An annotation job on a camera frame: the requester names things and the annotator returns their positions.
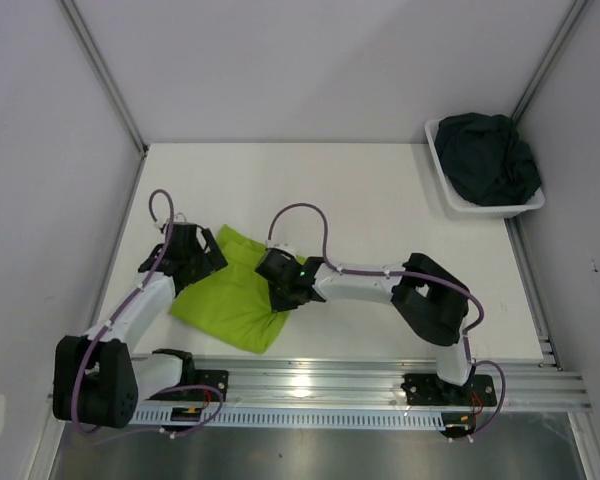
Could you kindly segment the lime green shorts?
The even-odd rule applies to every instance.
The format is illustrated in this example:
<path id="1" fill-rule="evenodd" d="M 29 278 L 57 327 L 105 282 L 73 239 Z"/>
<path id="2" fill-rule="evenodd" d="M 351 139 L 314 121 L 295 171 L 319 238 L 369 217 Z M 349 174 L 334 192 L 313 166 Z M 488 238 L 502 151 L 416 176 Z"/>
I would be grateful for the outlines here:
<path id="1" fill-rule="evenodd" d="M 228 225 L 219 229 L 216 241 L 228 265 L 187 286 L 169 314 L 237 349 L 263 354 L 290 316 L 272 310 L 268 284 L 255 272 L 265 246 Z"/>

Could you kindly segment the dark green shorts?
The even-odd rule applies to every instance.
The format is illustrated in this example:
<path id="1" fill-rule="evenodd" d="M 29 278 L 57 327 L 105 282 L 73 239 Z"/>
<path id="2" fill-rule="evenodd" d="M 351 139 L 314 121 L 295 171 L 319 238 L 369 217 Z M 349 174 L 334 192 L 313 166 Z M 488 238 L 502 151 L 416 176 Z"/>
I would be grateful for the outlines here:
<path id="1" fill-rule="evenodd" d="M 529 144 L 505 115 L 446 117 L 434 146 L 455 191 L 480 207 L 523 205 L 542 186 Z"/>

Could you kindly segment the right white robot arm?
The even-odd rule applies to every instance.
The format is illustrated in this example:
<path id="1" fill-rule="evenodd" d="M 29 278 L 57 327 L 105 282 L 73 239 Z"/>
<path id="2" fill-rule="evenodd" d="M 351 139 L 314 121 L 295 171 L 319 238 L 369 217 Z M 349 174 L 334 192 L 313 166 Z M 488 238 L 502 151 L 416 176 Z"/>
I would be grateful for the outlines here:
<path id="1" fill-rule="evenodd" d="M 472 296 L 427 255 L 413 253 L 402 264 L 369 270 L 333 265 L 325 257 L 301 262 L 270 247 L 255 272 L 267 282 L 275 312 L 336 300 L 392 306 L 416 336 L 436 348 L 438 395 L 455 404 L 471 394 L 471 355 L 464 329 Z"/>

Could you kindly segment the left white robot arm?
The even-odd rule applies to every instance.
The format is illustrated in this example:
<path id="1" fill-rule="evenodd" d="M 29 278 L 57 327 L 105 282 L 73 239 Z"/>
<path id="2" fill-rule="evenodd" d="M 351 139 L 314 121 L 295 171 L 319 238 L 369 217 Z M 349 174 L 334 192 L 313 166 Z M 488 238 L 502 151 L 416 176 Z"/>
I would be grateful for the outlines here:
<path id="1" fill-rule="evenodd" d="M 121 429 L 147 400 L 192 402 L 195 417 L 211 402 L 225 400 L 227 372 L 198 371 L 189 352 L 159 348 L 140 359 L 132 356 L 179 293 L 228 265 L 210 229 L 177 222 L 164 230 L 164 242 L 139 266 L 135 287 L 110 316 L 58 342 L 52 389 L 56 419 Z"/>

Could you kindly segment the white plastic basket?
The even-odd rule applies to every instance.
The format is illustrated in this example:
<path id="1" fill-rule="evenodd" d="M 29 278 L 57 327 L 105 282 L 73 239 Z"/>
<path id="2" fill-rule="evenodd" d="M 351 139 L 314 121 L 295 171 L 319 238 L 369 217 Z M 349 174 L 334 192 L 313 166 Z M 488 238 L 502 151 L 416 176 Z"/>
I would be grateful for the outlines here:
<path id="1" fill-rule="evenodd" d="M 509 219 L 522 213 L 536 211 L 545 204 L 544 192 L 538 188 L 534 195 L 525 203 L 520 205 L 488 206 L 483 207 L 464 200 L 454 189 L 448 177 L 444 174 L 439 155 L 435 147 L 435 138 L 439 130 L 440 119 L 427 120 L 424 124 L 424 132 L 428 142 L 432 164 L 437 176 L 442 196 L 443 205 L 447 215 L 456 220 L 492 218 Z"/>

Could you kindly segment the aluminium mounting rail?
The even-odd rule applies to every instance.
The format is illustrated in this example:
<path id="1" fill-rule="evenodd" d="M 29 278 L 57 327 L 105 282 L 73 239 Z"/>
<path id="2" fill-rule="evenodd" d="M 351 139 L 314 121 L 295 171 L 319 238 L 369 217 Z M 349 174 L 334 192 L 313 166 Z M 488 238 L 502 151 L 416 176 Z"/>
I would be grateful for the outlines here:
<path id="1" fill-rule="evenodd" d="M 388 410 L 406 406 L 407 373 L 431 373 L 431 360 L 326 360 L 196 356 L 200 369 L 226 370 L 232 407 Z M 578 373 L 554 365 L 504 364 L 505 412 L 590 412 Z"/>

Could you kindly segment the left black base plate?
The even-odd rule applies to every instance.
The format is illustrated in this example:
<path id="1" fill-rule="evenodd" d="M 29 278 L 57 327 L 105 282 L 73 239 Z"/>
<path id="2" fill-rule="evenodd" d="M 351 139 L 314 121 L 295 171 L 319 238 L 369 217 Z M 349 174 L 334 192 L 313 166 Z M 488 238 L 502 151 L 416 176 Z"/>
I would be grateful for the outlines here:
<path id="1" fill-rule="evenodd" d="M 226 370 L 191 370 L 183 375 L 181 386 L 206 385 L 219 390 L 222 400 L 226 399 L 229 386 L 229 373 Z M 190 402 L 216 402 L 218 396 L 208 390 L 187 390 L 178 393 L 178 396 Z"/>

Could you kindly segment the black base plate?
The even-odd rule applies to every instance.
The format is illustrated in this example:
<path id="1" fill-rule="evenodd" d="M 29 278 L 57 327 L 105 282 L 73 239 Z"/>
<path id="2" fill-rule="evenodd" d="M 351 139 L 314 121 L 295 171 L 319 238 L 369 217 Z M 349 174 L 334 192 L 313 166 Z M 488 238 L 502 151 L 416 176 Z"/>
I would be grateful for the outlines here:
<path id="1" fill-rule="evenodd" d="M 436 374 L 410 373 L 402 377 L 402 390 L 411 406 L 470 407 L 478 405 L 495 407 L 498 403 L 494 382 L 489 375 L 473 374 L 463 385 L 441 380 Z"/>
<path id="2" fill-rule="evenodd" d="M 222 400 L 226 399 L 229 386 L 229 373 L 226 370 L 191 370 L 183 375 L 181 386 L 206 385 L 219 390 Z M 178 396 L 190 402 L 216 402 L 218 396 L 208 390 L 187 390 L 178 393 Z"/>

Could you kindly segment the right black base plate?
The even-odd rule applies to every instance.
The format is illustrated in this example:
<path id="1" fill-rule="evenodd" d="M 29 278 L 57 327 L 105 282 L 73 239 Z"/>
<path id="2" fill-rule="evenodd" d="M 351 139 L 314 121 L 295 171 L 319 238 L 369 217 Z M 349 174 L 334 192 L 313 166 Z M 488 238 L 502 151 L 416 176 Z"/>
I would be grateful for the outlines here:
<path id="1" fill-rule="evenodd" d="M 436 374 L 410 373 L 402 377 L 402 390 L 411 406 L 470 407 L 478 405 L 495 407 L 498 403 L 494 382 L 489 375 L 473 374 L 463 385 L 441 380 Z"/>

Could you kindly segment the left aluminium frame post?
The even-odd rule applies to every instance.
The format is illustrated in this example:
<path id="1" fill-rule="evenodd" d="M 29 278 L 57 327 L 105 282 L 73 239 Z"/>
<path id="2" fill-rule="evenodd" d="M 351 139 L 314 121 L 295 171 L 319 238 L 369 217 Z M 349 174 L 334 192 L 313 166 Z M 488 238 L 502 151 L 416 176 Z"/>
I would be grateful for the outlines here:
<path id="1" fill-rule="evenodd" d="M 134 149 L 143 156 L 147 151 L 146 142 L 142 138 L 142 134 L 133 119 L 127 102 L 110 72 L 96 39 L 80 11 L 78 3 L 73 0 L 59 0 L 57 1 L 57 5 Z"/>

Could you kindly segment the aluminium frame post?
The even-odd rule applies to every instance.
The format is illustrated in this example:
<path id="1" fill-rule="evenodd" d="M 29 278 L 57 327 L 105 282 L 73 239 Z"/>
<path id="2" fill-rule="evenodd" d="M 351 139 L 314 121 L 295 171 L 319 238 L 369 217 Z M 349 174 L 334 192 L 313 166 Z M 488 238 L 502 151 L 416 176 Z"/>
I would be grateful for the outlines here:
<path id="1" fill-rule="evenodd" d="M 551 70 L 557 64 L 560 56 L 566 50 L 571 37 L 592 4 L 593 1 L 590 0 L 574 0 L 569 3 L 565 15 L 559 22 L 511 113 L 511 119 L 515 125 L 521 122 L 529 110 L 531 103 L 547 80 Z"/>
<path id="2" fill-rule="evenodd" d="M 127 102 L 110 72 L 96 39 L 80 11 L 78 3 L 73 0 L 59 0 L 57 1 L 57 5 L 134 149 L 143 156 L 147 151 L 146 142 L 142 138 L 142 134 L 133 119 Z"/>

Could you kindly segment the right aluminium frame post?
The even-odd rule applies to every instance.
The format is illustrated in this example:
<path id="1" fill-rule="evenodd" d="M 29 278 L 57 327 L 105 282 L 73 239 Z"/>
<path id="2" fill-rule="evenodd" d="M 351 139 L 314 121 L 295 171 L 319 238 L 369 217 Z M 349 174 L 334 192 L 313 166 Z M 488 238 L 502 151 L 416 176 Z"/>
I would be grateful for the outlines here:
<path id="1" fill-rule="evenodd" d="M 511 113 L 511 119 L 515 125 L 521 122 L 529 110 L 531 103 L 547 80 L 551 70 L 557 64 L 560 56 L 566 50 L 571 37 L 592 4 L 593 1 L 590 0 L 574 0 L 569 3 L 565 15 L 559 22 Z"/>

